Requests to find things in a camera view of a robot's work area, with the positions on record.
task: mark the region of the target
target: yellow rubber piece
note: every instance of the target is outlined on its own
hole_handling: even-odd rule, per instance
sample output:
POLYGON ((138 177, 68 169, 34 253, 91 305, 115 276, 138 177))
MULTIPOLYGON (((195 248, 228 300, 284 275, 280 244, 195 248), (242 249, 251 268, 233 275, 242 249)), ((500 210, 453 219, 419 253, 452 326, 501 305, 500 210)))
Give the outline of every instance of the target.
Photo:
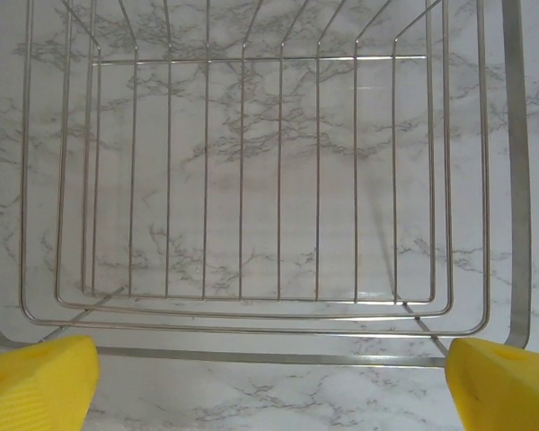
POLYGON ((80 430, 99 374, 86 336, 0 355, 0 431, 80 430))
POLYGON ((481 339, 456 339, 446 379, 468 431, 539 431, 539 354, 481 339))

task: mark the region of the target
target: wire rack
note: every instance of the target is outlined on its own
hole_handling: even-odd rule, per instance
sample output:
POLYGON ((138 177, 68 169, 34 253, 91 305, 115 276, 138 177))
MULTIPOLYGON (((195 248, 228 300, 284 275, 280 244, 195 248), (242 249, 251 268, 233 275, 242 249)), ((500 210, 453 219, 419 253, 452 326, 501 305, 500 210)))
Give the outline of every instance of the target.
MULTIPOLYGON (((450 67, 455 64, 455 57, 450 53, 447 0, 386 0, 376 7, 354 5, 363 9, 356 12, 363 22, 351 37, 344 36, 342 40, 335 27, 347 25, 347 15, 341 17, 344 8, 352 7, 348 0, 340 0, 331 10, 326 8, 325 14, 319 15, 322 20, 311 23, 311 37, 306 34, 306 16, 310 8, 320 7, 314 0, 292 3, 289 21, 281 22, 277 27, 280 30, 267 37, 259 37, 266 28, 258 27, 264 7, 268 7, 264 0, 240 9, 239 20, 232 14, 220 14, 220 5, 210 0, 191 7, 185 5, 186 9, 164 0, 153 5, 154 18, 149 22, 137 15, 139 8, 134 4, 123 0, 109 3, 119 8, 113 19, 103 18, 105 8, 110 6, 96 4, 95 0, 89 4, 60 0, 57 8, 64 32, 60 44, 63 50, 54 67, 62 77, 62 87, 58 89, 62 100, 58 140, 53 144, 59 155, 57 162, 52 163, 57 166, 57 174, 52 175, 57 178, 56 194, 49 195, 49 202, 56 203, 56 228, 50 250, 54 288, 48 290, 48 295, 56 300, 56 307, 80 311, 72 319, 37 317, 29 300, 33 295, 41 295, 33 293, 39 288, 28 279, 27 263, 31 257, 29 247, 33 247, 29 237, 35 223, 40 222, 39 213, 33 209, 31 175, 38 160, 32 158, 31 146, 43 127, 32 116, 32 101, 37 97, 32 79, 37 73, 46 72, 42 65, 34 65, 40 59, 41 47, 34 39, 35 28, 44 25, 44 20, 35 14, 34 2, 27 3, 20 305, 32 323, 58 327, 46 338, 68 329, 94 333, 129 330, 134 340, 129 346, 136 345, 140 337, 137 330, 276 337, 421 338, 429 340, 445 356, 444 339, 469 336, 488 325, 490 125, 482 0, 472 3, 475 14, 471 15, 476 29, 477 65, 477 85, 472 91, 481 131, 480 163, 474 172, 479 178, 477 207, 481 209, 479 214, 467 215, 472 224, 471 235, 481 238, 477 248, 482 283, 471 289, 464 286, 463 291, 457 289, 454 274, 452 134, 457 132, 452 128, 451 103, 456 95, 452 94, 450 67), (183 23, 178 22, 183 21, 185 13, 199 15, 203 33, 200 37, 184 30, 183 23), (236 26, 239 37, 224 45, 217 35, 220 25, 236 26), (120 38, 110 38, 109 34, 115 36, 116 30, 120 38), (192 50, 181 43, 189 37, 196 40, 192 50), (80 67, 82 74, 76 72, 80 67), (420 84, 425 94, 422 98, 404 91, 400 85, 402 74, 411 70, 424 78, 420 84), (184 73, 192 75, 193 81, 184 80, 184 73), (367 87, 367 74, 384 82, 377 94, 383 98, 376 101, 383 117, 377 128, 364 120, 376 109, 371 102, 364 102, 364 97, 370 96, 360 91, 374 88, 367 87), (121 102, 109 105, 104 99, 105 89, 108 85, 117 88, 118 84, 112 83, 120 80, 124 83, 120 87, 121 102), (299 82, 299 88, 292 88, 295 82, 299 82), (259 88, 264 85, 271 88, 260 93, 259 88), (341 112, 336 112, 331 104, 336 92, 347 107, 341 112), (231 121, 224 122, 218 118, 219 101, 228 94, 231 97, 223 102, 223 107, 231 112, 231 121), (296 119, 296 110, 292 109, 294 95, 301 98, 306 109, 303 121, 296 119), (265 98, 265 102, 260 102, 260 98, 265 98), (159 101, 161 108, 153 110, 156 114, 152 116, 145 110, 155 101, 159 101), (177 110, 185 101, 193 103, 194 108, 198 106, 190 110, 189 117, 177 110), (255 111, 260 106, 271 108, 265 119, 255 111), (110 134, 108 117, 116 112, 121 115, 115 139, 122 163, 117 167, 108 156, 106 137, 110 134), (421 126, 408 126, 403 120, 408 116, 415 117, 421 126), (183 125, 184 120, 190 119, 195 119, 201 130, 190 123, 183 125), (270 133, 264 130, 267 127, 271 128, 270 133), (188 144, 193 152, 190 156, 184 156, 181 150, 186 128, 193 130, 189 134, 195 132, 197 136, 195 145, 188 144), (335 147, 332 141, 342 144, 335 147), (378 183, 379 176, 372 179, 368 171, 374 168, 364 166, 363 161, 379 142, 385 143, 383 156, 376 162, 383 165, 379 168, 385 181, 383 193, 380 198, 367 201, 370 194, 364 190, 371 190, 371 182, 378 183), (403 146, 407 143, 421 148, 417 156, 407 153, 403 146), (263 160, 269 160, 271 172, 265 177, 267 165, 252 162, 253 155, 264 153, 270 154, 263 160), (423 162, 416 165, 410 159, 423 162), (413 178, 410 171, 419 167, 425 172, 421 202, 417 202, 419 198, 409 198, 408 190, 412 189, 404 188, 413 178), (224 169, 232 174, 228 176, 224 169), (261 184, 256 186, 257 170, 261 172, 261 184), (153 171, 161 176, 152 180, 154 188, 146 193, 149 189, 144 181, 153 171), (184 172, 191 175, 184 179, 184 172), (197 185, 179 192, 184 181, 197 185), (109 209, 112 195, 123 197, 113 213, 109 209), (148 204, 153 195, 154 203, 148 204), (374 212, 379 208, 380 212, 371 218, 364 206, 374 212), (415 210, 404 213, 408 206, 415 210), (183 213, 179 208, 185 207, 190 209, 183 213), (425 226, 423 277, 413 276, 416 271, 419 273, 420 264, 408 261, 403 252, 407 248, 407 231, 402 227, 410 219, 413 224, 419 219, 425 226), (142 236, 140 225, 150 226, 155 253, 138 242, 142 236), (364 250, 372 241, 373 232, 379 231, 385 232, 386 237, 381 235, 379 256, 372 258, 372 253, 364 250), (193 246, 183 244, 186 240, 181 240, 181 235, 193 235, 193 246), (269 251, 256 254, 261 243, 269 251), (292 250, 299 251, 300 243, 309 244, 305 254, 298 253, 304 260, 296 260, 302 275, 291 277, 292 250), (454 310, 454 297, 461 298, 455 303, 463 314, 466 295, 477 298, 481 305, 474 326, 460 330, 451 323, 429 323, 446 318, 454 310)), ((531 286, 523 53, 519 2, 504 0, 502 5, 513 221, 508 343, 523 347, 528 336, 531 286)), ((235 352, 228 353, 203 348, 195 351, 102 347, 102 352, 114 355, 244 362, 443 364, 439 355, 290 355, 287 351, 244 350, 237 347, 235 352)))

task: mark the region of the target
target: white marble countertop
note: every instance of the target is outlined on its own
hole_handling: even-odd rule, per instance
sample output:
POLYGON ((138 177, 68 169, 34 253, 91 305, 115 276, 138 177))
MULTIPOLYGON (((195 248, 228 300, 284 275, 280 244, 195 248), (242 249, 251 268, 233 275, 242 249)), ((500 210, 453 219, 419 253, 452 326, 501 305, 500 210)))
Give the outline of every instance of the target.
MULTIPOLYGON (((0 49, 20 56, 17 44, 22 41, 13 40, 9 33, 21 22, 21 16, 13 16, 12 4, 0 1, 0 49)), ((528 349, 539 352, 539 1, 523 1, 522 7, 534 255, 528 349)), ((22 15, 23 8, 18 10, 22 15)), ((57 49, 55 45, 49 47, 51 52, 46 48, 41 53, 44 58, 57 49)), ((5 78, 0 79, 0 110, 13 112, 15 119, 20 100, 4 90, 7 85, 5 78)), ((7 117, 0 114, 0 121, 7 117)), ((0 145, 1 139, 12 138, 4 124, 7 122, 0 123, 0 145)), ((5 160, 0 153, 0 163, 5 160)), ((7 198, 0 195, 4 202, 7 198)), ((0 226, 4 256, 14 244, 11 236, 0 226)), ((101 357, 101 362, 102 378, 86 430, 462 429, 439 370, 140 361, 108 356, 101 357)))

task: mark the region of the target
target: ridged yellow surface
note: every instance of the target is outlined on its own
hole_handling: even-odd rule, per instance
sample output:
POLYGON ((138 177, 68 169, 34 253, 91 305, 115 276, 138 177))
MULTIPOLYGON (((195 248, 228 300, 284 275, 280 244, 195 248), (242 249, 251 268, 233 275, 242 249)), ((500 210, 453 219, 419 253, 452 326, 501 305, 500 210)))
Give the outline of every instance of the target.
POLYGON ((539 354, 456 339, 446 379, 466 430, 539 431, 539 354))
POLYGON ((86 336, 0 355, 0 431, 79 430, 99 373, 86 336))

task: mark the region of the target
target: wire basket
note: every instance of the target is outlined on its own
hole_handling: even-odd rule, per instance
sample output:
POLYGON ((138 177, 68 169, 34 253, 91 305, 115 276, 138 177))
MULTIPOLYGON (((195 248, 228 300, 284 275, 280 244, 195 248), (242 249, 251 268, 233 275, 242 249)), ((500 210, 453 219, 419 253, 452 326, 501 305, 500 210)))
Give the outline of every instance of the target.
POLYGON ((485 3, 28 0, 0 298, 32 325, 0 344, 439 367, 451 338, 509 326, 524 347, 520 9, 485 3))

